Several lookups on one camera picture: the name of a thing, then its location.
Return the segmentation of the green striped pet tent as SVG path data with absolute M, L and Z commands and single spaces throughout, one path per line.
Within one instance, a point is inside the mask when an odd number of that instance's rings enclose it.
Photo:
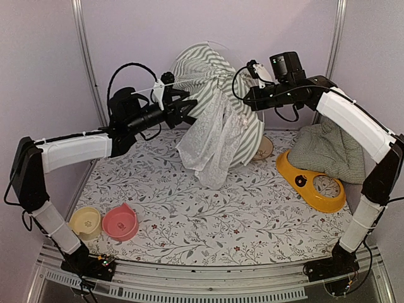
M 253 79 L 237 75 L 208 42 L 183 50 L 172 72 L 175 88 L 198 102 L 188 114 L 195 122 L 176 146 L 182 164 L 203 186 L 218 190 L 230 169 L 253 159 L 263 138 L 264 122 L 240 100 Z

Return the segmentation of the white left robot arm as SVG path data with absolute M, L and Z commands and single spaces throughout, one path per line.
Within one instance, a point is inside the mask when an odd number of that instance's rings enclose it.
M 93 259 L 51 203 L 45 175 L 77 163 L 125 155 L 136 143 L 136 135 L 163 122 L 175 128 L 197 104 L 189 92 L 169 86 L 162 90 L 155 103 L 132 87 L 122 88 L 107 101 L 108 126 L 48 140 L 22 138 L 7 189 L 15 192 L 18 206 L 69 256 L 70 265 L 79 273 L 87 274 L 94 267 Z

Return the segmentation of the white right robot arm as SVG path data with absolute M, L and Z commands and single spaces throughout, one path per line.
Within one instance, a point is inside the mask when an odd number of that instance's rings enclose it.
M 308 107 L 333 121 L 359 145 L 367 161 L 372 161 L 362 183 L 360 200 L 352 221 L 326 262 L 331 275 L 340 275 L 352 255 L 377 226 L 403 167 L 403 135 L 396 134 L 350 98 L 329 78 L 307 76 L 295 51 L 269 58 L 271 72 L 254 59 L 246 63 L 248 73 L 258 81 L 241 98 L 253 111 L 292 105 Z

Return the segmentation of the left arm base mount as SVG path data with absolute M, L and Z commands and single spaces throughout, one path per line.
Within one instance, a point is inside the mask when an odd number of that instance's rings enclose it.
M 112 254 L 91 254 L 89 248 L 80 243 L 79 248 L 68 254 L 61 251 L 64 258 L 61 269 L 78 277 L 94 278 L 111 282 L 116 270 L 115 256 Z

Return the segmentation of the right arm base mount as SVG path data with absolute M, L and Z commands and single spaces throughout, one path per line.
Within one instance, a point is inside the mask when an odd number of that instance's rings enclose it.
M 306 262 L 302 271 L 310 282 L 315 282 L 354 273 L 358 270 L 359 264 L 356 258 L 341 261 L 337 258 L 329 257 Z

